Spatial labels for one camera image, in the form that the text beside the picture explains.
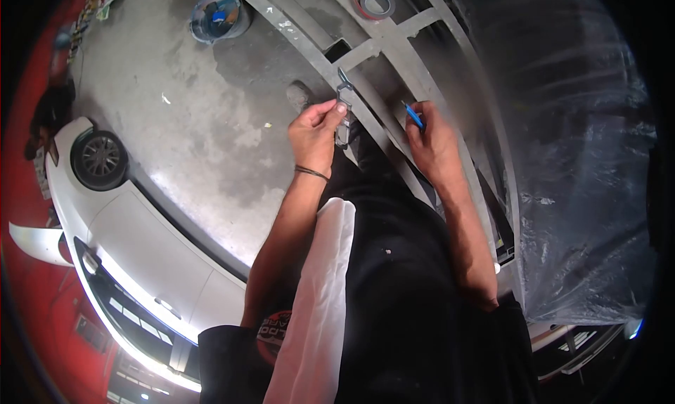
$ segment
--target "sneaker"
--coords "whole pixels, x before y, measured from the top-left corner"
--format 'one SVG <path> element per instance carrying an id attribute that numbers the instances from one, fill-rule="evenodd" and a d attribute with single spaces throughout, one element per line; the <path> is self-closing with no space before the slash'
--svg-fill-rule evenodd
<path id="1" fill-rule="evenodd" d="M 307 85 L 299 80 L 293 81 L 291 85 L 286 88 L 286 96 L 298 114 L 307 110 L 310 105 L 314 104 L 312 91 L 307 88 Z"/>

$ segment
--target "white cloth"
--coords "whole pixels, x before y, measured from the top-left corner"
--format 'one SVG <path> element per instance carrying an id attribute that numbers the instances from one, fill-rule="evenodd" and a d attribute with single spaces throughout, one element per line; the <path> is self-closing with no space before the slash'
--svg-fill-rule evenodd
<path id="1" fill-rule="evenodd" d="M 356 208 L 333 197 L 317 213 L 291 321 L 264 404 L 333 403 L 344 338 L 345 275 Z"/>

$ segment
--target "wrist bracelet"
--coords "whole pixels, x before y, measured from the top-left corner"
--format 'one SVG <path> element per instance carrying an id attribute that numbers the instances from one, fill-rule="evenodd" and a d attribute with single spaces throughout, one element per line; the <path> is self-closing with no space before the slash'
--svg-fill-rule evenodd
<path id="1" fill-rule="evenodd" d="M 294 171 L 297 171 L 297 172 L 306 172 L 307 174 L 311 174 L 311 175 L 315 175 L 315 176 L 317 176 L 317 177 L 321 177 L 322 179 L 324 179 L 324 180 L 326 181 L 326 183 L 328 183 L 328 180 L 329 180 L 328 177 L 326 177 L 325 175 L 321 174 L 320 172 L 314 171 L 314 170 L 309 170 L 308 168 L 302 167 L 302 166 L 300 166 L 300 165 L 296 165 Z"/>

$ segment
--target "red wall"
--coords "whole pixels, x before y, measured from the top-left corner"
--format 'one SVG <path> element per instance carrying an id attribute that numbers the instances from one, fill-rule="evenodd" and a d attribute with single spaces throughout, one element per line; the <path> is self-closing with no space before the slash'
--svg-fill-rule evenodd
<path id="1" fill-rule="evenodd" d="M 59 27 L 74 21 L 84 0 L 66 0 L 40 35 L 11 104 L 2 144 L 1 241 L 13 302 L 36 354 L 64 397 L 72 403 L 105 403 L 110 367 L 117 350 L 111 341 L 101 354 L 75 332 L 80 314 L 98 324 L 74 269 L 25 255 L 9 236 L 7 223 L 44 227 L 50 200 L 44 200 L 31 162 L 23 158 L 28 127 L 44 93 Z"/>

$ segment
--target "bucket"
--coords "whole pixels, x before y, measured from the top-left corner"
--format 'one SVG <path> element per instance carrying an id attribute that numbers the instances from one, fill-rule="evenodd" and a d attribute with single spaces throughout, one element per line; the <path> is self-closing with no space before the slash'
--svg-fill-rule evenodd
<path id="1" fill-rule="evenodd" d="M 223 17 L 221 21 L 213 21 L 215 13 Z M 250 7 L 242 0 L 199 0 L 190 16 L 190 34 L 200 43 L 211 45 L 243 34 L 250 24 Z"/>

